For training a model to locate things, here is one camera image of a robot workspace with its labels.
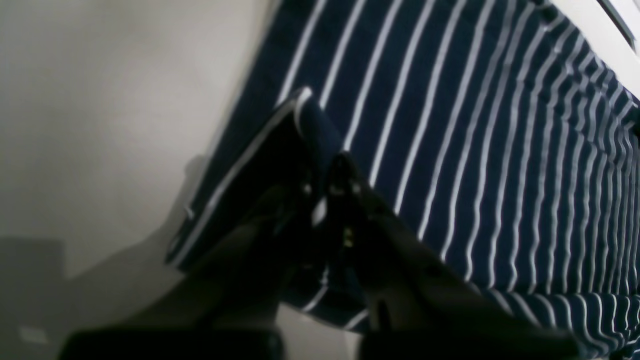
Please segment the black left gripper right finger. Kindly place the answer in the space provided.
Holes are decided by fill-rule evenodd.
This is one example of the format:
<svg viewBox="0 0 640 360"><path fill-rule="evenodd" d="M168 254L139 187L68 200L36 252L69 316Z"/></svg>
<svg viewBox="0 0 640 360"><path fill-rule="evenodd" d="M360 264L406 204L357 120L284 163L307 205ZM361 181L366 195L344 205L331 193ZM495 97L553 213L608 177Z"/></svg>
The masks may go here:
<svg viewBox="0 0 640 360"><path fill-rule="evenodd" d="M388 207L350 156L327 175L334 248L358 281L370 330L359 360L577 360L564 330L518 319L473 291Z"/></svg>

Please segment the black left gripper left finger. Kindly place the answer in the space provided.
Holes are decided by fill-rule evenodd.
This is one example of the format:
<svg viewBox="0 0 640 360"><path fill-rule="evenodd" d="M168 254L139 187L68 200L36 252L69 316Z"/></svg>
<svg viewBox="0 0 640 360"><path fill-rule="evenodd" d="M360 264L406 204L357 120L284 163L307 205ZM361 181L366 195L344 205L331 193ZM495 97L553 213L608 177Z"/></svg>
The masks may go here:
<svg viewBox="0 0 640 360"><path fill-rule="evenodd" d="M282 294L310 264L313 209L326 177L270 187L233 230L160 299L124 320L76 332L60 360L285 360Z"/></svg>

